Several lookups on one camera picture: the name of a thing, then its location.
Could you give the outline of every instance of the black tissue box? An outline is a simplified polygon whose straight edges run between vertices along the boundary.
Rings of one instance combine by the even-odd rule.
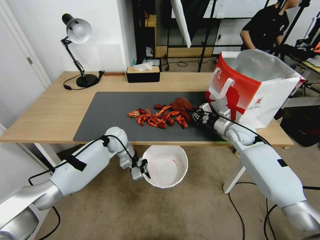
[[[133,67],[127,68],[127,80],[129,83],[135,82],[159,82],[160,69],[153,66],[151,70],[137,71]]]

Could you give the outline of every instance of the lamp shade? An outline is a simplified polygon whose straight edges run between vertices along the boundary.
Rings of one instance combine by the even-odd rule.
[[[73,18],[70,14],[64,14],[62,21],[67,26],[67,35],[71,42],[81,44],[88,41],[92,28],[90,24],[80,18]]]

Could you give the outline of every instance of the bag handle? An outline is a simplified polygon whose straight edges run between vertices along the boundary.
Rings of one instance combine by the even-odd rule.
[[[220,93],[218,93],[214,88],[213,79],[214,79],[215,75],[217,73],[219,73],[219,71],[221,71],[221,69],[218,68],[218,67],[214,70],[213,76],[212,76],[212,80],[211,80],[211,83],[210,83],[210,86],[209,86],[209,90],[208,90],[216,99],[220,99],[220,98],[225,97],[230,85],[231,86],[234,85],[234,80],[232,78],[228,78],[226,80],[226,82],[224,83]]]

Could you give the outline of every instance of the red cloth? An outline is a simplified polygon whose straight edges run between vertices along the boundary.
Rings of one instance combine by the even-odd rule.
[[[180,114],[186,119],[187,122],[192,121],[192,117],[189,112],[193,112],[193,108],[190,102],[185,98],[177,98],[171,105],[171,110],[179,111]]]

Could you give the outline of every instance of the white bowl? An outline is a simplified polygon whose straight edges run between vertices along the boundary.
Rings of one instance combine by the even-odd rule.
[[[182,181],[188,170],[188,157],[180,146],[152,145],[143,154],[148,160],[151,179],[144,179],[158,188],[170,188]]]

